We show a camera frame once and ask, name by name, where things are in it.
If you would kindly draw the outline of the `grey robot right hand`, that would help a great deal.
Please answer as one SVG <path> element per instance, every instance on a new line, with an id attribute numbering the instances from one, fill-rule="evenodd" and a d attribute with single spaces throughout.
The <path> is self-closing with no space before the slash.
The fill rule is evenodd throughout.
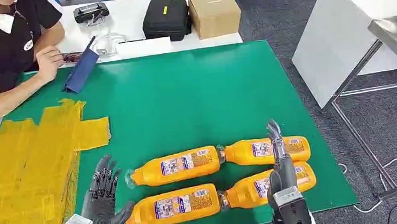
<path id="1" fill-rule="evenodd" d="M 273 210 L 278 211 L 281 207 L 298 199 L 300 192 L 297 186 L 295 167 L 284 146 L 278 123 L 270 119 L 266 126 L 275 160 L 273 171 L 269 176 L 267 198 Z"/>

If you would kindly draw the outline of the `person's right hand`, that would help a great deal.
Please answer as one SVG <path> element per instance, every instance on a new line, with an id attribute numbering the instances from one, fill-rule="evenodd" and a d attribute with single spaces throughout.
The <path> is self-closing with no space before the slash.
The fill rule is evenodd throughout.
<path id="1" fill-rule="evenodd" d="M 36 54 L 36 61 L 38 62 L 37 77 L 41 83 L 47 84 L 52 81 L 57 74 L 57 70 L 65 61 L 58 48 L 55 46 L 48 46 Z"/>

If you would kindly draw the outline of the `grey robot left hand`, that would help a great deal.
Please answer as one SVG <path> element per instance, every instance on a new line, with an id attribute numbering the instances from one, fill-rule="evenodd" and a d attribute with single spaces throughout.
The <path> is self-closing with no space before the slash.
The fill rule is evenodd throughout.
<path id="1" fill-rule="evenodd" d="M 111 155 L 103 156 L 97 164 L 88 191 L 85 193 L 81 216 L 93 224 L 124 224 L 131 216 L 135 202 L 128 201 L 115 212 L 116 188 L 121 169 L 114 169 Z"/>

